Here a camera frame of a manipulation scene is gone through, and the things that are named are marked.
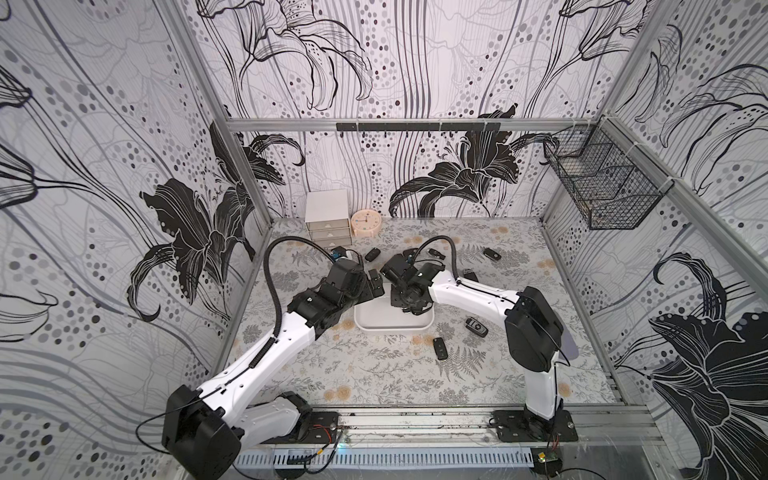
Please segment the white storage tray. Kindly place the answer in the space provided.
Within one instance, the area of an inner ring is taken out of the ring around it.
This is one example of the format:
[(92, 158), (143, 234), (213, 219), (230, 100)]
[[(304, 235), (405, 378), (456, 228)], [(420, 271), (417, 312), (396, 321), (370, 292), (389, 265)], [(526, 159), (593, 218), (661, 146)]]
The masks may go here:
[(429, 310), (421, 315), (403, 312), (391, 305), (391, 295), (357, 304), (353, 308), (355, 325), (371, 335), (409, 335), (426, 332), (434, 323), (435, 312)]

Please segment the silver black bmw key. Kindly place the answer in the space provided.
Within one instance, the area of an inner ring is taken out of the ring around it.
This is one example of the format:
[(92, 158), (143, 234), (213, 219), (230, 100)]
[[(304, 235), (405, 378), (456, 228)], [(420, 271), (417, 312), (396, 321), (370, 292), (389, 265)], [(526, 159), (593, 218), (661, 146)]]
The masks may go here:
[(465, 320), (465, 327), (472, 334), (480, 338), (485, 338), (489, 333), (488, 328), (484, 324), (482, 324), (479, 320), (473, 317), (467, 318)]

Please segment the black car key front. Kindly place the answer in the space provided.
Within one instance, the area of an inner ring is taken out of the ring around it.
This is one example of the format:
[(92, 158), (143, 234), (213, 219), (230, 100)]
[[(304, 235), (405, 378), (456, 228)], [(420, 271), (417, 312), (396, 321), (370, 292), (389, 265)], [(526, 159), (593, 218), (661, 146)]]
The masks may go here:
[(432, 345), (433, 345), (436, 359), (438, 361), (445, 361), (448, 359), (449, 357), (448, 349), (443, 338), (435, 337), (432, 340)]

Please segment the black car key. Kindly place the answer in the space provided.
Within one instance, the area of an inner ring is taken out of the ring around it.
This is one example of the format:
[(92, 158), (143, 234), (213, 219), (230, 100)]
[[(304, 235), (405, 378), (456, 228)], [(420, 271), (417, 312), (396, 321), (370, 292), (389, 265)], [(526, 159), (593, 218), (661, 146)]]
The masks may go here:
[(485, 248), (483, 255), (492, 261), (499, 261), (501, 259), (501, 255), (491, 248)]
[(367, 262), (373, 262), (377, 257), (380, 256), (380, 254), (381, 254), (381, 250), (379, 248), (374, 247), (366, 253), (366, 255), (364, 256), (364, 259)]
[(432, 340), (432, 345), (433, 345), (436, 359), (438, 361), (445, 361), (448, 359), (449, 357), (448, 349), (443, 338), (435, 337)]

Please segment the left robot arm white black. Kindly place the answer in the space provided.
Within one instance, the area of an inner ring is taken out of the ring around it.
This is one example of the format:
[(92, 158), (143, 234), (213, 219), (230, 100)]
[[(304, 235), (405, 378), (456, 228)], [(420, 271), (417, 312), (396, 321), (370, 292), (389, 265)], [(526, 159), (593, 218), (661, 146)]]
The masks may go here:
[(219, 479), (244, 448), (286, 437), (310, 407), (293, 393), (253, 406), (266, 383), (357, 304), (385, 293), (383, 278), (339, 258), (320, 283), (278, 308), (276, 332), (197, 388), (178, 387), (168, 398), (161, 444), (194, 479)]

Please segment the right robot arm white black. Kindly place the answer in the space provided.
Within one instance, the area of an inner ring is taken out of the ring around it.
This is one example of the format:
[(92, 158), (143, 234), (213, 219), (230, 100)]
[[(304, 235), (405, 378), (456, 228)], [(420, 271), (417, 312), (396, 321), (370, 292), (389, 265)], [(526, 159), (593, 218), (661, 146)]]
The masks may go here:
[(555, 364), (561, 353), (564, 327), (541, 291), (502, 290), (465, 277), (444, 265), (420, 267), (397, 254), (381, 269), (392, 286), (393, 305), (413, 315), (434, 305), (448, 305), (505, 329), (508, 350), (525, 375), (528, 415), (551, 421), (560, 408)]

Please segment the black silver mercedes key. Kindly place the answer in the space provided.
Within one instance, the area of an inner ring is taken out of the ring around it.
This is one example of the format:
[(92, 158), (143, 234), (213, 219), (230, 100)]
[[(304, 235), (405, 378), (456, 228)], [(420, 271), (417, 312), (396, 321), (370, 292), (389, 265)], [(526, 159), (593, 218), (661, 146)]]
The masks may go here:
[(431, 257), (439, 259), (439, 260), (445, 260), (446, 259), (446, 255), (445, 254), (441, 253), (440, 251), (438, 251), (437, 249), (434, 249), (434, 248), (429, 248), (428, 249), (428, 254)]

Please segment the black car key far right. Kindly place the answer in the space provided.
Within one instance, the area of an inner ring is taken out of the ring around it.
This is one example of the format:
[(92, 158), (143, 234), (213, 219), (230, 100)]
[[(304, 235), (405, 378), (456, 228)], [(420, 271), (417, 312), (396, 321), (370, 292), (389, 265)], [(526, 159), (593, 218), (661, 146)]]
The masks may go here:
[(501, 259), (501, 255), (491, 248), (485, 248), (483, 255), (492, 261), (499, 261)]

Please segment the pink round alarm clock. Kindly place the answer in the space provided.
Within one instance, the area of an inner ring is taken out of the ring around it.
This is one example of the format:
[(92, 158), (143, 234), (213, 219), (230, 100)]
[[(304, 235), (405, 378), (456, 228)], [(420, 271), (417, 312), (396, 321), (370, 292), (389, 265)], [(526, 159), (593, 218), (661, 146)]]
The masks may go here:
[(372, 209), (361, 209), (350, 218), (352, 233), (358, 238), (373, 238), (381, 231), (383, 219), (381, 214)]

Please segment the white mini drawer cabinet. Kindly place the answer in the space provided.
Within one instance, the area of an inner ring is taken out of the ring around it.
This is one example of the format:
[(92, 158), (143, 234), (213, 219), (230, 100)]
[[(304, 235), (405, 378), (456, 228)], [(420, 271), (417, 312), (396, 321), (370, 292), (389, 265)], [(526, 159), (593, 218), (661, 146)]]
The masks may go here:
[(352, 245), (346, 190), (309, 192), (304, 219), (310, 240), (320, 247), (333, 249)]

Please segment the purple tray lid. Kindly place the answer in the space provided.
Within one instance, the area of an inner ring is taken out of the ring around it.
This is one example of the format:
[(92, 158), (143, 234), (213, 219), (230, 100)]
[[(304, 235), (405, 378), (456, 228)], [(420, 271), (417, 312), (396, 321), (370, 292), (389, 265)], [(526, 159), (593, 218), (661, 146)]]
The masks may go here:
[(565, 331), (562, 336), (561, 349), (562, 355), (567, 358), (569, 362), (573, 362), (579, 357), (579, 348), (568, 331)]

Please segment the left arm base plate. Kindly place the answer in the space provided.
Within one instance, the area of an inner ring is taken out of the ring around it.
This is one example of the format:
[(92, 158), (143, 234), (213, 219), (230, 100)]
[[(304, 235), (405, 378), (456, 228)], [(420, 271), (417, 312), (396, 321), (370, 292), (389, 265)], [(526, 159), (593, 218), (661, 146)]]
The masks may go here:
[(290, 433), (265, 440), (263, 444), (330, 445), (336, 441), (338, 425), (337, 411), (313, 411), (303, 415)]

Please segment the black wall rail bar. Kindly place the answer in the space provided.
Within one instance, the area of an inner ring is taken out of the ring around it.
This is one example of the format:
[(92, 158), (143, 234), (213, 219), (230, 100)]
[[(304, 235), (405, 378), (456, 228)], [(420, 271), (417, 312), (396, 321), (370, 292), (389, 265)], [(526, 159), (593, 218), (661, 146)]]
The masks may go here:
[(338, 132), (454, 132), (500, 131), (500, 122), (336, 122)]

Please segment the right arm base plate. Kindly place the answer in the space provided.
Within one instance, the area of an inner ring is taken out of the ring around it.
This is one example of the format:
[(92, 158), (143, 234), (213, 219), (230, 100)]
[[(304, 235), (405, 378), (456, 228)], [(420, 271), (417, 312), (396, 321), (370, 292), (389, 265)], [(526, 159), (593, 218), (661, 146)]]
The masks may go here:
[(520, 442), (576, 442), (579, 440), (575, 423), (569, 411), (559, 409), (549, 420), (542, 420), (528, 410), (495, 410), (489, 420), (499, 441)]

